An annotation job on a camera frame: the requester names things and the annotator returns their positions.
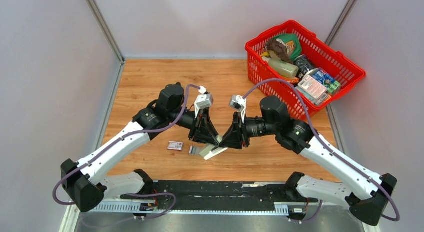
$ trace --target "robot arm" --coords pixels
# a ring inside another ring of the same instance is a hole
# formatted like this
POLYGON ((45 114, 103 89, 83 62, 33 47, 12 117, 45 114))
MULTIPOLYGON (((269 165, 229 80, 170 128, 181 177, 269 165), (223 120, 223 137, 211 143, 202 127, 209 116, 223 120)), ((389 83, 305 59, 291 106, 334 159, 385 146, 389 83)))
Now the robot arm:
POLYGON ((157 100, 140 110, 122 131, 102 147, 77 162, 68 159, 62 163, 61 176, 68 177, 62 187, 81 212, 92 210, 103 199, 124 194, 150 193, 148 186, 152 180, 142 170, 126 175, 106 175, 132 151, 158 136, 161 133, 158 130, 176 120, 181 110, 184 112, 177 125, 190 129, 190 140, 219 144, 215 139, 218 132, 210 121, 207 106, 209 102, 213 102, 212 96, 205 95, 207 92, 204 87, 200 89, 204 90, 203 95, 199 95, 197 99, 202 103, 197 102, 196 112, 193 112, 182 107, 184 89, 181 84, 167 85, 157 100))
POLYGON ((242 149, 250 145, 252 137, 275 135, 276 141, 283 148, 314 161, 342 182, 318 180, 295 172, 286 182, 293 194, 298 193, 304 198, 315 198, 349 208, 360 221, 372 226, 378 224, 389 201, 370 180, 374 180, 391 195, 397 184, 395 177, 390 174, 380 176, 365 168, 316 133, 333 153, 364 172, 367 175, 365 178, 323 147, 309 124, 292 119, 286 104, 276 96, 265 97, 261 100, 262 117, 242 119, 246 112, 246 99, 241 96, 233 96, 230 106, 237 112, 234 113, 233 124, 223 136, 220 147, 242 149))

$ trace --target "can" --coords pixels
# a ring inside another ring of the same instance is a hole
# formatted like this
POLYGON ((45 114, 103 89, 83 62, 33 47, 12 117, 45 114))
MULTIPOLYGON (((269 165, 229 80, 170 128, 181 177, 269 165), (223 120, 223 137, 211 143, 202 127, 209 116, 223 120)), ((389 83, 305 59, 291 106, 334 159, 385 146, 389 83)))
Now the can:
POLYGON ((299 67, 296 77, 302 79, 309 71, 316 69, 317 67, 313 64, 305 54, 294 59, 294 65, 299 67))

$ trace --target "bottle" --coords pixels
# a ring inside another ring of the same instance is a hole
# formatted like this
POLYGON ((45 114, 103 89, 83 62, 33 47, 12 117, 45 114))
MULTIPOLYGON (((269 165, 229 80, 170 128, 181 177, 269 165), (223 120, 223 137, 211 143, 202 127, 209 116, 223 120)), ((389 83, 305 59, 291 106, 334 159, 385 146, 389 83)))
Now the bottle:
POLYGON ((262 57, 262 60, 268 62, 268 65, 287 79, 295 79, 298 74, 299 67, 291 63, 284 62, 280 59, 262 57))

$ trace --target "red basket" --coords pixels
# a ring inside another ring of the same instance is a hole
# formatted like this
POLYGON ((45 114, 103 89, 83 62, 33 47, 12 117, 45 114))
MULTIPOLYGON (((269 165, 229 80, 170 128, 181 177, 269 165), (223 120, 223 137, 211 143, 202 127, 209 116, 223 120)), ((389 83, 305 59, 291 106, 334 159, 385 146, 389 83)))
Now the red basket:
MULTIPOLYGON (((269 39, 281 34, 297 35, 302 47, 302 54, 306 55, 317 67, 323 68, 341 84, 340 92, 320 106, 314 105, 303 94, 301 95, 310 116, 315 115, 331 102, 345 96, 355 87, 357 82, 365 78, 365 71, 348 60, 341 52, 335 52, 317 39, 316 34, 310 32, 296 21, 289 20, 282 25, 268 29, 257 38, 247 42, 245 47, 247 51, 247 76, 254 84, 267 79, 282 79, 260 56, 265 52, 265 43, 269 39)), ((287 105, 292 117, 299 120, 306 119, 305 110, 300 101, 287 85, 274 81, 261 85, 259 89, 267 96, 277 96, 283 101, 287 105)))

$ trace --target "wooden floor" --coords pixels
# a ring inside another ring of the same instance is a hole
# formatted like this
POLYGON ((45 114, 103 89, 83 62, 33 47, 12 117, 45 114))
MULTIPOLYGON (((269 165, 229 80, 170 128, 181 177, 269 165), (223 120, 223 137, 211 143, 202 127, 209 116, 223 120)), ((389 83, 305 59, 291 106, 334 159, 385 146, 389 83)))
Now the wooden floor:
MULTIPOLYGON (((232 95, 244 95, 253 84, 247 77, 246 60, 127 60, 111 111, 103 143, 122 130, 137 112, 158 98, 168 84, 180 82, 205 86, 213 95, 211 119, 220 135, 229 128, 234 110, 232 95)), ((188 104, 198 91, 190 90, 188 104)), ((260 116, 258 89, 247 100, 247 116, 260 116)), ((313 117, 313 125, 335 145, 326 111, 313 117)), ((109 174, 121 175, 143 169, 153 180, 261 181, 284 182, 292 172, 317 179, 337 181, 314 162, 285 150, 274 136, 252 138, 250 147, 228 149, 210 160, 189 154, 189 131, 174 126, 122 160, 109 174), (182 151, 167 150, 169 141, 183 142, 182 151)))

